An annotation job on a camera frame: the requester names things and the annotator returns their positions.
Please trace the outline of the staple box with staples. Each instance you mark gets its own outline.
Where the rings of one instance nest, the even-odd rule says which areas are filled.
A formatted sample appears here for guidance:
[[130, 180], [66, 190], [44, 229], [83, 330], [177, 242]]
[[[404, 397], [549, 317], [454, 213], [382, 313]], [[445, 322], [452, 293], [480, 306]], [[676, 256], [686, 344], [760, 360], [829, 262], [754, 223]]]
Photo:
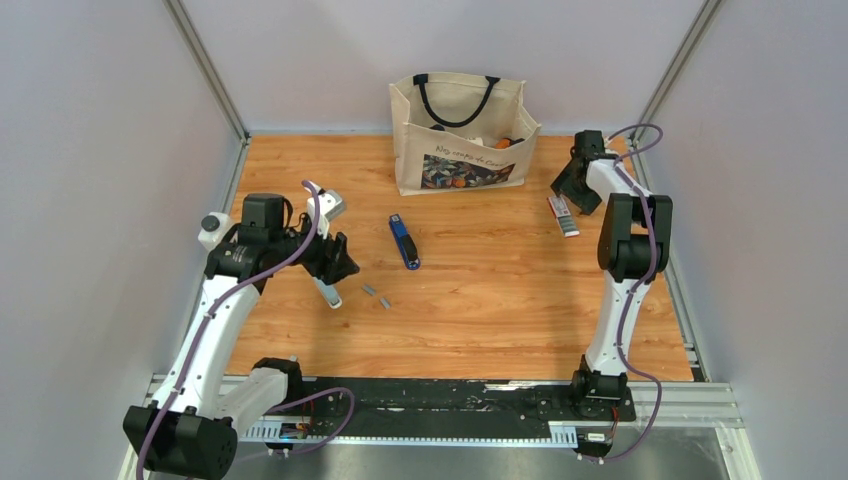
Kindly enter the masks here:
[[580, 234], [574, 217], [563, 196], [549, 196], [548, 204], [557, 221], [557, 225], [565, 238], [575, 237]]

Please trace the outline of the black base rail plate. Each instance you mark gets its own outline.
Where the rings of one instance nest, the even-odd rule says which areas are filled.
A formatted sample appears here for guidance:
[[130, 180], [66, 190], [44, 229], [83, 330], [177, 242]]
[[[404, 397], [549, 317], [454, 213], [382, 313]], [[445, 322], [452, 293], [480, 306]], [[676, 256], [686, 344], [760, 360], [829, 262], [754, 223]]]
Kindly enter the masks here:
[[567, 382], [413, 378], [316, 377], [278, 412], [306, 420], [313, 435], [393, 439], [535, 440], [555, 421], [636, 419], [630, 395], [575, 405]]

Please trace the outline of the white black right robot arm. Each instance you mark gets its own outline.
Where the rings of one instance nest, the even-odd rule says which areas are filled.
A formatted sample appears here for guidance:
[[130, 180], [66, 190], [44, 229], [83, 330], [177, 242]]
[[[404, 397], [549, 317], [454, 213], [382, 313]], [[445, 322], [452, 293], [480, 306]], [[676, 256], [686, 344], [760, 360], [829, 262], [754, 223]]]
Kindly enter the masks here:
[[641, 304], [670, 257], [673, 200], [641, 186], [624, 159], [608, 148], [601, 131], [580, 131], [568, 164], [551, 184], [583, 214], [605, 209], [597, 245], [604, 275], [600, 317], [570, 392], [572, 409], [586, 419], [625, 400]]

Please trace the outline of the beige canvas tote bag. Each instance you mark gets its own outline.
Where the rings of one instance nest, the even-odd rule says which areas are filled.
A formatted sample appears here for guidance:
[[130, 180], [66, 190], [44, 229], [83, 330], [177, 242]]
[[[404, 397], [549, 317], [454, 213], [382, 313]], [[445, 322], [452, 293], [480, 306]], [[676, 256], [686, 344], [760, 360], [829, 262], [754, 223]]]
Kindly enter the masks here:
[[[389, 86], [395, 181], [403, 196], [520, 186], [541, 126], [522, 81], [431, 72]], [[506, 149], [496, 143], [511, 138]]]

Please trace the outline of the blue black stapler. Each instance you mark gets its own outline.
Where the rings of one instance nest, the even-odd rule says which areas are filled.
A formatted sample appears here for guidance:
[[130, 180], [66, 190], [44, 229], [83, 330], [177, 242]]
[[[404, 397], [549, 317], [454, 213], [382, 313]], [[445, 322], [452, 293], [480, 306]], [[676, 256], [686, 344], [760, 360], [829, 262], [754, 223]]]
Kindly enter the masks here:
[[389, 216], [388, 225], [390, 232], [398, 247], [400, 256], [408, 270], [417, 270], [421, 266], [417, 246], [399, 214]]

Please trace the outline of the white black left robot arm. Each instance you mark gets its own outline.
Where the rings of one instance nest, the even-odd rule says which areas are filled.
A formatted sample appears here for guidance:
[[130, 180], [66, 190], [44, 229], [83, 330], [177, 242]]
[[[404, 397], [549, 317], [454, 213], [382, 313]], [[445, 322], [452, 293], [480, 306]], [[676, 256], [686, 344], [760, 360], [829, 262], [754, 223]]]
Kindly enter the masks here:
[[233, 465], [238, 439], [274, 408], [281, 414], [305, 403], [299, 364], [263, 358], [230, 393], [220, 387], [247, 317], [267, 281], [289, 266], [302, 266], [327, 304], [342, 299], [335, 285], [358, 273], [343, 233], [330, 223], [345, 208], [342, 197], [307, 181], [310, 196], [298, 224], [284, 196], [246, 196], [240, 221], [211, 212], [198, 240], [207, 252], [194, 318], [165, 379], [146, 406], [131, 406], [123, 430], [137, 456], [134, 474], [150, 472], [190, 479], [221, 479]]

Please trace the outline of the white plastic bottle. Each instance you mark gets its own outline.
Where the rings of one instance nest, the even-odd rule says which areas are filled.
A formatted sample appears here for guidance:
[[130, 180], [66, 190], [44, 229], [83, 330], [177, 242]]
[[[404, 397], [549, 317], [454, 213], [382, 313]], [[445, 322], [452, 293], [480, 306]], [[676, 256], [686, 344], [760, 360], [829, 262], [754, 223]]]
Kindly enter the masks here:
[[210, 212], [201, 220], [197, 240], [207, 252], [214, 250], [221, 243], [235, 222], [226, 213]]

